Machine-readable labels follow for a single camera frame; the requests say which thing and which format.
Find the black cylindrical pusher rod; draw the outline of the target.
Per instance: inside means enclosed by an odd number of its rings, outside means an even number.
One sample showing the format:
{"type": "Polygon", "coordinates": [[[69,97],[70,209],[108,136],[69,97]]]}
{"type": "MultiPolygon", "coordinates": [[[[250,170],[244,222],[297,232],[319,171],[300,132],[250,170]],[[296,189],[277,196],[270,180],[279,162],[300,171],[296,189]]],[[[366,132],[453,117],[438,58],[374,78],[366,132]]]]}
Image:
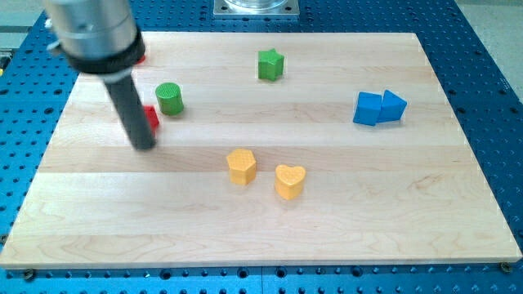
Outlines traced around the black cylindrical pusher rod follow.
{"type": "Polygon", "coordinates": [[[104,84],[132,147],[136,150],[154,148],[156,140],[132,76],[105,78],[104,84]]]}

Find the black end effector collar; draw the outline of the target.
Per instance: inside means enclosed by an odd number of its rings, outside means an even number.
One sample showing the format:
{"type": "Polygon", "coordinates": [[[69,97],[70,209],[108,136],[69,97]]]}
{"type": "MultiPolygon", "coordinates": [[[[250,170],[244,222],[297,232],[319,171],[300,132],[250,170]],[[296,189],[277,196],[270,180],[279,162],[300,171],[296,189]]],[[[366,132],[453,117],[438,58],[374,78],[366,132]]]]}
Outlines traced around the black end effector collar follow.
{"type": "Polygon", "coordinates": [[[75,57],[65,53],[70,66],[85,74],[115,74],[134,66],[145,54],[145,43],[138,29],[133,42],[123,51],[97,59],[75,57]]]}

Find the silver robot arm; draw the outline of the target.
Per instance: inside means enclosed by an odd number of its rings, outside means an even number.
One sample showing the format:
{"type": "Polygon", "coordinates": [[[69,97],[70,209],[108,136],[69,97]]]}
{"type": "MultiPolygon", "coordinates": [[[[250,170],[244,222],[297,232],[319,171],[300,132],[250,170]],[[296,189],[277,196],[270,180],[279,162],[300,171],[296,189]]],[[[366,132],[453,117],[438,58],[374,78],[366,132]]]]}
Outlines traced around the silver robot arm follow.
{"type": "Polygon", "coordinates": [[[148,150],[155,138],[132,68],[145,43],[128,0],[44,0],[46,27],[57,37],[47,46],[70,66],[104,83],[132,147],[148,150]]]}

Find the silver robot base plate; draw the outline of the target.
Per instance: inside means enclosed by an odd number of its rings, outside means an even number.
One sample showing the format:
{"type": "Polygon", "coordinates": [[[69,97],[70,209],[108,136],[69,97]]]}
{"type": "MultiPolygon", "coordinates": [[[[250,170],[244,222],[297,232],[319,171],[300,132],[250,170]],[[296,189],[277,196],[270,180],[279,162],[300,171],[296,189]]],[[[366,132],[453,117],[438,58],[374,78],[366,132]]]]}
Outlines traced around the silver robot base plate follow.
{"type": "Polygon", "coordinates": [[[298,0],[214,0],[213,15],[219,19],[298,17],[298,0]]]}

